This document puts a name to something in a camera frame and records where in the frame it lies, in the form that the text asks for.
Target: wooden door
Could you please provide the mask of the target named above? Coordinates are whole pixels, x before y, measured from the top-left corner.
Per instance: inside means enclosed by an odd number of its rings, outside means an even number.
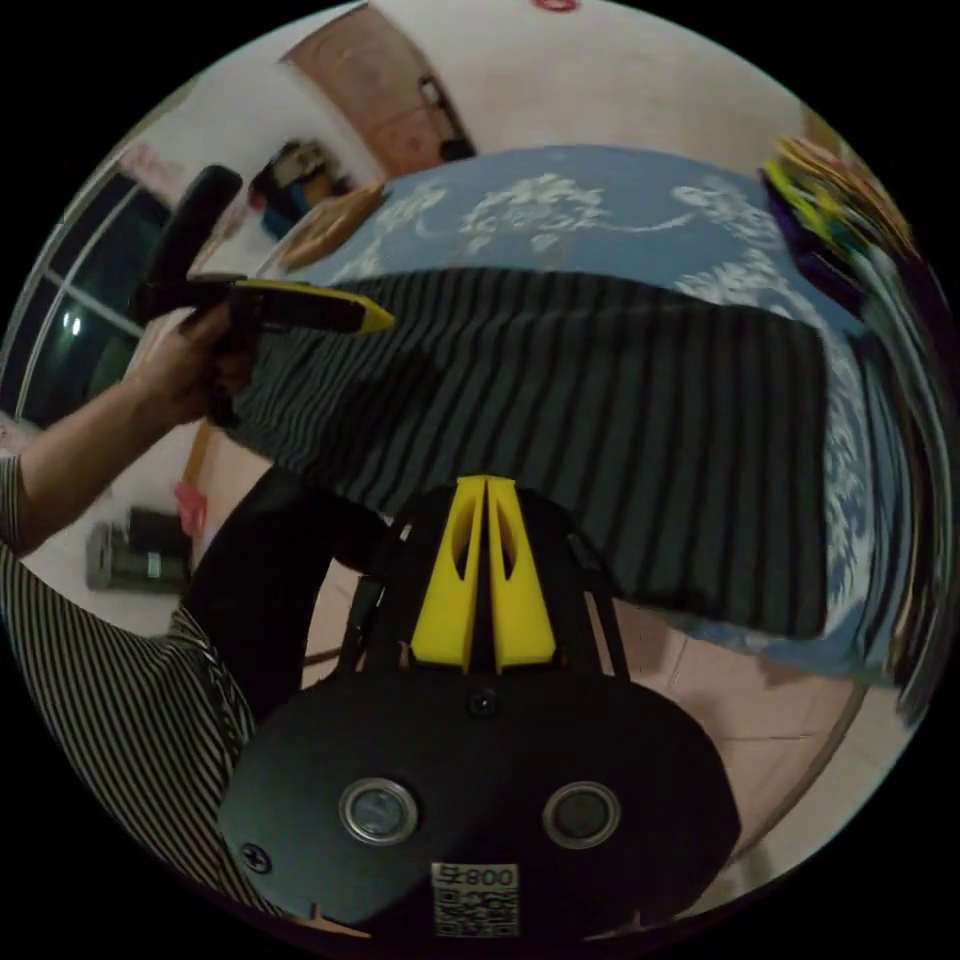
[[[424,96],[427,59],[372,7],[322,27],[285,61],[346,117],[390,177],[439,166],[443,144],[462,137],[452,108]]]

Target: striped shirt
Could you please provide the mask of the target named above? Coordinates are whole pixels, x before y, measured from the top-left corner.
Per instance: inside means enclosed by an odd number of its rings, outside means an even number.
[[[217,826],[232,760],[254,726],[216,651],[183,609],[166,636],[140,637],[34,576],[16,557],[18,474],[17,458],[0,461],[0,616],[43,722],[100,805],[153,856],[279,916]]]
[[[591,274],[430,270],[338,289],[395,329],[269,337],[233,439],[391,516],[459,476],[511,477],[570,511],[624,599],[822,633],[815,329]]]

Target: black leg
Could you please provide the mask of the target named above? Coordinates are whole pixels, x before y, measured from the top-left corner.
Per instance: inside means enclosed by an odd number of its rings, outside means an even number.
[[[371,511],[272,467],[214,537],[184,606],[258,722],[300,689],[330,561],[362,565],[386,529]]]

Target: window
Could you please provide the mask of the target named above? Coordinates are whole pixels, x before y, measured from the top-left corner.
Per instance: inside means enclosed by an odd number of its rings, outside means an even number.
[[[29,371],[19,416],[48,427],[126,373],[139,338],[72,297],[58,303]]]
[[[114,173],[97,189],[11,318],[0,356],[0,410],[46,428],[123,379],[143,330],[130,298],[170,218],[136,182]]]
[[[19,328],[33,331],[22,336],[14,336],[8,343],[9,353],[0,379],[0,410],[8,416],[15,416],[20,400],[20,388],[30,366],[30,357],[36,340],[36,332],[43,328],[47,314],[59,294],[59,289],[49,280],[41,279],[34,291],[30,303],[20,320]]]
[[[65,277],[77,263],[83,248],[91,241],[101,224],[136,187],[122,173],[116,173],[91,197],[76,223],[70,227],[50,258],[50,269]]]
[[[77,266],[73,286],[117,313],[126,313],[143,268],[170,211],[145,190],[120,207]]]

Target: blue bedsheet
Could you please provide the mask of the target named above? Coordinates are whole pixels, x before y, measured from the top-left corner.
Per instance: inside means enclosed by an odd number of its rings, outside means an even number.
[[[884,682],[889,630],[868,657],[865,627],[876,616],[889,622],[904,589],[891,551],[895,535],[909,540],[901,441],[851,348],[864,336],[862,323],[793,267],[758,182],[669,154],[609,147],[479,157],[392,182],[383,208],[347,244],[291,279],[330,285],[454,266],[607,274],[816,327],[831,377],[827,630],[803,643],[723,624],[695,632],[817,673]],[[871,592],[889,572],[872,569],[874,558],[897,565],[893,595]]]

